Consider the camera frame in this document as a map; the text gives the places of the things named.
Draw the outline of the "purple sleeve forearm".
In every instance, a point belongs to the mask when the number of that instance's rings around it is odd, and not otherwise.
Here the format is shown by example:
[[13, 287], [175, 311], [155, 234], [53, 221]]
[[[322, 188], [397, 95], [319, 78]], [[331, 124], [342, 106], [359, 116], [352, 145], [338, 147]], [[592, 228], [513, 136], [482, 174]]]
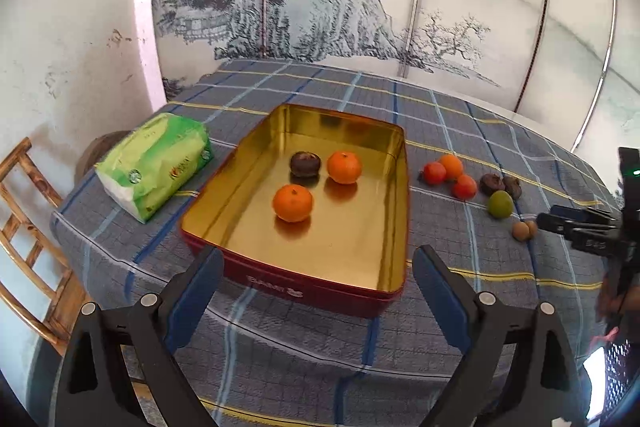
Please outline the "purple sleeve forearm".
[[[614, 326], [606, 326], [609, 332]], [[605, 392], [601, 426], [639, 426], [639, 343], [618, 332], [604, 343]]]

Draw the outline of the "person's right hand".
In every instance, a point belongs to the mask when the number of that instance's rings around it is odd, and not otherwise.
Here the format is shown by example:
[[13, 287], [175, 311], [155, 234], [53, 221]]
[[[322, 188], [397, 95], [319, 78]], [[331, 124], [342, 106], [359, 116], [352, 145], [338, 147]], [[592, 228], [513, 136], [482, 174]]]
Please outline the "person's right hand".
[[636, 313], [640, 309], [639, 277], [628, 288], [625, 295], [613, 295], [608, 276], [602, 280], [600, 293], [596, 302], [596, 320], [602, 322], [614, 314]]

